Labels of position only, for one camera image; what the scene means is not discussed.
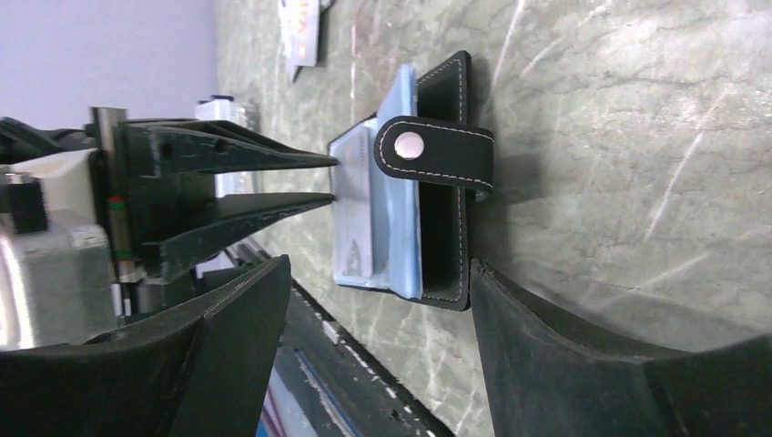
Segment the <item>card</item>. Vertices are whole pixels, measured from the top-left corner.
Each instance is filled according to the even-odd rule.
[[[332,251],[336,278],[367,279],[372,276],[369,139],[368,128],[358,125],[330,147],[330,154],[340,162],[332,170],[332,192],[335,194]]]

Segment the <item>marble surface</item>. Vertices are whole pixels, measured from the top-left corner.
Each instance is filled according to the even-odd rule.
[[[276,2],[218,4],[220,91],[293,147],[381,101],[400,63],[473,56],[497,193],[475,256],[628,335],[703,350],[772,330],[772,6],[726,0],[338,0],[323,67],[290,84]],[[266,191],[328,191],[327,170]],[[459,435],[493,435],[472,314],[330,281],[324,208],[259,233],[351,333]]]

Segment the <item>black leather wallet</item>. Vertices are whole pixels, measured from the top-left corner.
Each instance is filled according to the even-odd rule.
[[[470,81],[471,57],[467,52],[458,52],[418,79],[417,117],[381,120],[381,128],[369,138],[369,159],[374,159],[376,164],[371,166],[371,172],[380,171],[390,178],[418,182],[422,293],[410,300],[448,310],[469,308],[471,256],[467,218],[475,200],[493,191],[493,133],[469,126]],[[406,133],[422,140],[417,156],[406,157],[400,151],[399,138],[404,138]],[[361,137],[362,143],[367,141],[366,137]],[[357,159],[365,162],[368,158],[358,156]],[[346,158],[341,160],[342,165],[347,165],[346,162]],[[334,169],[332,175],[335,194]],[[372,203],[377,203],[368,201],[370,208]],[[339,284],[391,291],[388,286]]]

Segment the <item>white stitching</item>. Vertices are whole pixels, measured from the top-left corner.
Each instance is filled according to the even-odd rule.
[[[456,62],[459,67],[459,120],[458,121],[459,123],[462,123],[463,121],[463,92],[462,92],[462,77],[461,77],[462,63],[459,59],[451,59],[450,61],[436,68],[434,71],[431,71],[429,75],[422,77],[421,80],[418,81],[418,83],[422,84],[427,79],[443,71],[445,67],[449,66],[453,61]],[[459,295],[456,296],[455,299],[435,298],[433,296],[426,296],[425,299],[427,300],[445,300],[448,302],[457,302],[461,298],[461,295],[463,294],[463,228],[462,228],[462,216],[461,216],[462,191],[463,191],[463,188],[456,188],[456,193],[458,193],[458,213],[459,213]]]
[[[493,138],[488,137],[487,135],[480,134],[480,133],[477,133],[477,132],[472,132],[472,131],[469,131],[469,130],[454,129],[452,127],[433,126],[433,125],[427,125],[427,124],[424,124],[424,123],[414,123],[412,121],[398,121],[398,122],[390,125],[389,127],[386,127],[386,130],[383,132],[383,135],[381,135],[381,141],[379,141],[379,143],[378,143],[378,153],[379,153],[379,155],[381,155],[381,162],[383,163],[383,165],[385,165],[386,167],[388,167],[388,168],[390,168],[392,170],[404,171],[404,172],[407,172],[407,173],[417,173],[419,175],[426,175],[426,176],[436,176],[436,177],[442,177],[442,178],[451,178],[451,179],[465,180],[467,182],[483,184],[486,187],[488,187],[490,189],[493,189],[493,185],[491,185],[490,183],[485,182],[484,180],[481,180],[481,179],[472,179],[472,178],[465,178],[463,176],[445,175],[443,173],[432,173],[430,171],[410,170],[410,169],[407,169],[407,168],[398,168],[398,167],[392,166],[391,164],[386,162],[386,158],[383,157],[383,140],[386,139],[386,135],[389,133],[391,128],[395,127],[397,125],[414,125],[414,126],[421,126],[421,127],[432,127],[432,128],[435,128],[435,129],[451,130],[453,132],[460,132],[460,133],[463,133],[463,134],[476,135],[477,137],[483,137],[485,139],[488,139],[492,143],[493,143]]]

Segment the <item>metal snap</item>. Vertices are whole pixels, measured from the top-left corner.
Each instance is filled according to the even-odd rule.
[[[423,153],[423,138],[415,132],[402,132],[394,140],[394,150],[400,158],[413,160]]]

